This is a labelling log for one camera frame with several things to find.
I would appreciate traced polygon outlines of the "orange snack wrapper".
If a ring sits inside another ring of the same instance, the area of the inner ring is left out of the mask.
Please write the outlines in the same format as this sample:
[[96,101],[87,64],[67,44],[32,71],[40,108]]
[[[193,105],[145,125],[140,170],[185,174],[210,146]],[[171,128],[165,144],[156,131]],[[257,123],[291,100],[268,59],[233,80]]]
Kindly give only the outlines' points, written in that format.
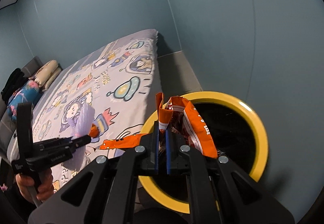
[[204,156],[218,157],[208,126],[191,101],[182,96],[173,96],[164,103],[162,92],[156,94],[155,100],[159,132],[166,134],[169,127],[172,132],[184,136],[186,143]]

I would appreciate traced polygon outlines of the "purple foam fruit net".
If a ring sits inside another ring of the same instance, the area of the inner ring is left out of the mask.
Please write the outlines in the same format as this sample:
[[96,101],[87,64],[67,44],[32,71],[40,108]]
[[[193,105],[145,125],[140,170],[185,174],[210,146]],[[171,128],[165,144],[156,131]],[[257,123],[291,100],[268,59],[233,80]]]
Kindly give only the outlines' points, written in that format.
[[[92,122],[94,121],[95,109],[85,103],[81,107],[80,115],[74,122],[72,118],[68,118],[68,123],[72,127],[71,137],[72,140],[79,139],[84,135],[90,133]],[[71,171],[80,171],[85,164],[86,146],[79,147],[73,153],[73,157],[63,163],[63,166]]]

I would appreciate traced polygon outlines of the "orange peel piece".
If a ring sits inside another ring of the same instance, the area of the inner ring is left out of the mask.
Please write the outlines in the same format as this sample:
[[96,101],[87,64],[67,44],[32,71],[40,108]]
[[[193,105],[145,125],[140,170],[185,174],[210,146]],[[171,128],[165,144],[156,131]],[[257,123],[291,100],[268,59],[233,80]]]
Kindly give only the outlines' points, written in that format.
[[88,135],[92,138],[96,138],[100,135],[100,130],[98,129],[98,127],[95,124],[92,124],[90,132],[88,133]]

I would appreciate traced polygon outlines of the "yellow rimmed trash bin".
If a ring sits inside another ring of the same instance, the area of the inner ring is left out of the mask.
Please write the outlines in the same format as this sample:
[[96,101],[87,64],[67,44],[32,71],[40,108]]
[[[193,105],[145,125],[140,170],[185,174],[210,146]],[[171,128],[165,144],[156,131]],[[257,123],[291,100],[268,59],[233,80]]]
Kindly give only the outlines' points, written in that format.
[[[256,112],[240,99],[221,92],[192,92],[185,94],[184,98],[198,107],[216,148],[253,180],[260,180],[268,161],[269,145],[266,129]],[[161,205],[173,211],[189,213],[184,179],[177,180],[170,187],[149,176],[140,176],[139,181]]]

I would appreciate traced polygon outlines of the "grey padded headboard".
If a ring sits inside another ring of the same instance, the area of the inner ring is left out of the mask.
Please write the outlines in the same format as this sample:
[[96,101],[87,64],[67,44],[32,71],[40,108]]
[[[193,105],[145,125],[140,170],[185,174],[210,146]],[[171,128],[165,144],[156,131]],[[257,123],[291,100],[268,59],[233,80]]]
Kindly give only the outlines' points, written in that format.
[[1,90],[1,151],[5,152],[16,131],[18,104],[32,102],[34,105],[41,97],[40,86],[33,76],[43,63],[33,57],[27,65],[16,68]]

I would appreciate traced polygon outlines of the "cartoon print bed sheet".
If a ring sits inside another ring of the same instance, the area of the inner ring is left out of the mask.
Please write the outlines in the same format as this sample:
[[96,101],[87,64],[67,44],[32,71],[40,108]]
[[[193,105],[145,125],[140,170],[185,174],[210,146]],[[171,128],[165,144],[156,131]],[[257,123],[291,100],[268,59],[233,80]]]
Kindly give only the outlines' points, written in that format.
[[[147,29],[122,37],[62,70],[33,106],[33,140],[71,137],[68,118],[75,122],[88,103],[95,109],[92,123],[100,135],[86,145],[84,167],[97,155],[121,155],[119,149],[108,149],[107,142],[139,133],[155,111],[161,91],[158,35]],[[78,172],[63,163],[41,172],[37,198],[46,199]]]

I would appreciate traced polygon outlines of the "blue floral folded quilt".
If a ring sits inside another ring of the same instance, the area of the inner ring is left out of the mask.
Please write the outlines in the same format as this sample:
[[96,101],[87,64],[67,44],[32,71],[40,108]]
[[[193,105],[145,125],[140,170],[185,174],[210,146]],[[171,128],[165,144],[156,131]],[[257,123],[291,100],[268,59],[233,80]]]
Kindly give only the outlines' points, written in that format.
[[7,113],[9,117],[16,121],[16,115],[19,103],[31,102],[33,106],[37,105],[42,93],[37,83],[29,80],[22,88],[13,93],[8,102]]

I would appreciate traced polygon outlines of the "black clothing pile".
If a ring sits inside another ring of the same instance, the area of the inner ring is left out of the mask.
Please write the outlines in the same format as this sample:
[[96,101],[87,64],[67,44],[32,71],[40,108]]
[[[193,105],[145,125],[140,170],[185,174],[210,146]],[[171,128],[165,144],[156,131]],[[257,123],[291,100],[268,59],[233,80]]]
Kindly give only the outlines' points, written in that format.
[[24,72],[20,68],[16,68],[9,76],[5,87],[1,91],[1,96],[3,102],[7,105],[12,94],[23,87],[27,81],[28,77],[25,77]]

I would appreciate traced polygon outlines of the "beige folded quilt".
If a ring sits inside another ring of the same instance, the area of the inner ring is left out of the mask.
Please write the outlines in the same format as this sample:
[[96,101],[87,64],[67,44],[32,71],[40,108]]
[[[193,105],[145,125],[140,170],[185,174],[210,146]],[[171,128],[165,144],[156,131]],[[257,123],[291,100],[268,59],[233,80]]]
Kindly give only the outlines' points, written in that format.
[[50,85],[52,82],[54,82],[61,71],[62,69],[59,66],[59,63],[56,60],[51,60],[44,64],[29,79],[37,83],[41,91],[46,91],[49,89]]

